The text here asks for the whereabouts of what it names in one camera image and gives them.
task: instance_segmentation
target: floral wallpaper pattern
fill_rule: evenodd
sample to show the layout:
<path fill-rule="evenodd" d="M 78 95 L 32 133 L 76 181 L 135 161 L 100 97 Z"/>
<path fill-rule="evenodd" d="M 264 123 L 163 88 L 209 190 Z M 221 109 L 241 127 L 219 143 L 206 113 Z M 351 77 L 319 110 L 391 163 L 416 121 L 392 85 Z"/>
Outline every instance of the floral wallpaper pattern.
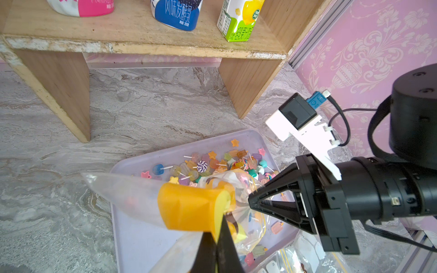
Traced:
<path fill-rule="evenodd" d="M 296 69 L 310 92 L 328 89 L 345 108 L 377 108 L 402 74 L 437 62 L 436 0 L 355 0 L 331 27 L 320 43 Z M 336 110 L 324 103 L 328 117 Z M 348 147 L 354 156 L 373 156 L 367 128 L 374 112 L 349 111 L 351 127 Z M 346 127 L 341 118 L 333 126 L 343 139 Z M 376 144 L 388 145 L 388 117 L 374 133 Z M 437 246 L 434 217 L 403 218 L 406 228 L 424 230 Z"/>

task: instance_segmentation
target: cable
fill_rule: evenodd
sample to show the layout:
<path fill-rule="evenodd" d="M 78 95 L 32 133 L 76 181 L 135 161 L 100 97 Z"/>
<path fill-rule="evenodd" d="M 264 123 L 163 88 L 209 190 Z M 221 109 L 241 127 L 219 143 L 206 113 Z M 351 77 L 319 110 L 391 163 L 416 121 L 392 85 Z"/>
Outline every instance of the cable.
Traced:
<path fill-rule="evenodd" d="M 376 108 L 348 108 L 348 109 L 342 109 L 343 112 L 348 112 L 348 111 L 373 111 L 376 112 Z M 329 120 L 328 126 L 331 126 L 332 122 L 334 121 L 334 119 L 336 117 L 338 117 L 340 113 L 336 113 L 335 115 L 332 116 L 332 118 Z"/>
<path fill-rule="evenodd" d="M 338 103 L 335 101 L 335 99 L 331 96 L 327 97 L 327 99 L 329 100 L 330 103 L 332 103 L 332 105 L 337 109 L 338 113 L 340 114 L 340 116 L 343 118 L 343 121 L 346 125 L 346 131 L 347 131 L 347 138 L 346 141 L 344 143 L 339 144 L 339 146 L 346 146 L 349 141 L 350 141 L 350 127 L 349 127 L 349 122 L 347 122 L 346 116 L 343 113 L 343 110 L 341 110 L 340 106 L 338 105 Z"/>
<path fill-rule="evenodd" d="M 369 225 L 366 224 L 366 221 L 367 220 L 361 220 L 361 223 L 363 224 L 363 227 L 364 227 L 364 229 L 367 232 L 373 233 L 373 234 L 381 236 L 383 238 L 387 238 L 389 240 L 398 241 L 398 242 L 404 242 L 404 243 L 407 243 L 407 244 L 410 244 L 410 245 L 415 245 L 415 246 L 420 247 L 422 249 L 429 250 L 431 252 L 437 252 L 437 249 L 434 248 L 434 247 L 423 245 L 423 244 L 418 243 L 418 242 L 416 242 L 414 240 L 411 240 L 411 239 L 408 239 L 406 237 L 397 235 L 397 234 L 395 234 L 393 232 L 388 232 L 388 231 L 382 230 L 380 228 L 375 228 L 375 227 L 369 226 Z"/>

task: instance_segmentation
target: white plastic tray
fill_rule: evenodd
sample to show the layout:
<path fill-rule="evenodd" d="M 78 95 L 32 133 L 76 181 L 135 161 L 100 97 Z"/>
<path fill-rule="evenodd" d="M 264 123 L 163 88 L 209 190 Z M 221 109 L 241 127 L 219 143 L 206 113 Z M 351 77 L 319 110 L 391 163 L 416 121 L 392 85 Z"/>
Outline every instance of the white plastic tray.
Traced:
<path fill-rule="evenodd" d="M 239 141 L 238 147 L 232 147 L 231 140 L 233 139 Z M 112 168 L 111 173 L 141 176 L 141 172 L 149 171 L 153 179 L 168 180 L 170 178 L 168 169 L 164 174 L 155 176 L 152 173 L 153 166 L 159 163 L 164 166 L 180 165 L 186 160 L 183 156 L 190 156 L 194 152 L 207 154 L 214 151 L 217 153 L 217 160 L 221 160 L 225 152 L 233 149 L 245 149 L 250 153 L 258 153 L 259 148 L 264 148 L 266 153 L 263 159 L 267 161 L 269 167 L 277 170 L 261 135 L 255 130 L 248 129 L 124 159 Z M 112 204 L 111 211 L 119 273 L 148 272 L 182 235 L 182 232 L 157 228 L 135 220 Z M 283 230 L 278 235 L 274 235 L 268 226 L 260 243 L 269 250 L 266 255 L 258 259 L 267 258 L 269 253 L 285 247 L 296 233 L 296 228 L 284 224 Z M 257 260 L 251 268 L 259 262 L 260 260 Z"/>

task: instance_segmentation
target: marble floor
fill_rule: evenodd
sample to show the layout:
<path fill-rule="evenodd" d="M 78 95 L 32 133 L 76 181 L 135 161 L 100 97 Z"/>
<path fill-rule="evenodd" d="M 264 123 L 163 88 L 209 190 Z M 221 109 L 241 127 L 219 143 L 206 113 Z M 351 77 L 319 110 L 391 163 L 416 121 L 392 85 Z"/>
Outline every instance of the marble floor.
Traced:
<path fill-rule="evenodd" d="M 244 128 L 259 130 L 283 169 L 306 149 L 264 121 L 295 92 L 310 95 L 286 66 L 240 120 L 216 68 L 92 70 L 92 139 L 83 144 L 14 72 L 0 72 L 0 273 L 116 272 L 109 204 L 80 172 Z M 352 271 L 394 272 L 408 246 L 355 224 L 362 254 L 347 257 Z M 406 232 L 398 221 L 386 228 Z"/>

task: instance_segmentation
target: clear plastic bag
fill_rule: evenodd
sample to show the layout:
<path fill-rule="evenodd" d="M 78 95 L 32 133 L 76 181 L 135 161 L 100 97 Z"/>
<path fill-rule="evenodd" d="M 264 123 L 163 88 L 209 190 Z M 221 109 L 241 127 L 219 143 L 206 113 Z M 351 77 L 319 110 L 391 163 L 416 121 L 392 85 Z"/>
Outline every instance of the clear plastic bag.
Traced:
<path fill-rule="evenodd" d="M 90 189 L 127 215 L 166 228 L 157 201 L 166 182 L 112 173 L 84 173 L 83 177 Z M 247 201 L 249 194 L 260 186 L 258 180 L 240 169 L 202 177 L 198 184 L 198 188 L 207 190 L 224 188 L 229 192 L 234 191 L 231 195 L 234 201 L 231 201 L 230 212 L 225 217 L 240 255 L 250 253 L 264 236 L 266 226 L 270 225 L 270 217 L 251 210 Z M 188 272 L 194 263 L 201 235 L 202 232 L 186 232 L 151 272 Z"/>
<path fill-rule="evenodd" d="M 249 194 L 262 187 L 262 183 L 240 169 L 233 169 L 201 178 L 198 187 L 215 188 L 220 181 L 226 181 L 235 188 L 236 207 L 225 217 L 237 253 L 247 255 L 261 241 L 266 227 L 270 225 L 270 216 L 252 210 L 247 201 Z"/>
<path fill-rule="evenodd" d="M 299 231 L 294 242 L 270 255 L 251 273 L 351 273 L 343 255 L 324 252 L 318 236 Z"/>

